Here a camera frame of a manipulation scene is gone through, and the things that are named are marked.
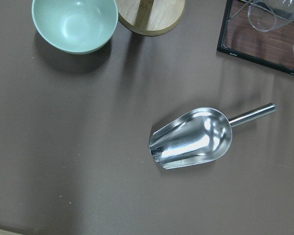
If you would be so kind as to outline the black framed wooden tray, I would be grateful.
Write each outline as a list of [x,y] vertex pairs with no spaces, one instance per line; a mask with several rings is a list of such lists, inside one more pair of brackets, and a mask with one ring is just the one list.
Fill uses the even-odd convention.
[[294,75],[294,22],[269,32],[253,28],[245,0],[228,0],[217,51]]

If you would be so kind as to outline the stainless steel scoop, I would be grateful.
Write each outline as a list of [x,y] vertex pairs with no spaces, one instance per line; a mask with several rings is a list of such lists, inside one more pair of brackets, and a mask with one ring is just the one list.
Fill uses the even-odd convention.
[[149,150],[154,160],[165,169],[212,162],[230,148],[234,127],[275,111],[276,105],[269,103],[227,118],[214,108],[196,108],[154,132],[149,139]]

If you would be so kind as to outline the wooden cup rack stand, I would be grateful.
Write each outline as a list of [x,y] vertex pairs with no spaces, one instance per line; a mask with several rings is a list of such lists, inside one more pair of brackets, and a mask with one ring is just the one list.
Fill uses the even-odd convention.
[[182,19],[185,0],[118,0],[119,21],[129,30],[158,36],[171,31]]

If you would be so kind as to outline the mint green bowl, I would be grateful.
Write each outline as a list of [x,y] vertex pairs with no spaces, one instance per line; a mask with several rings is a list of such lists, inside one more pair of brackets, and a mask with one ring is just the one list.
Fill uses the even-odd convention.
[[34,0],[31,13],[42,38],[70,54],[88,54],[102,48],[118,23],[114,0]]

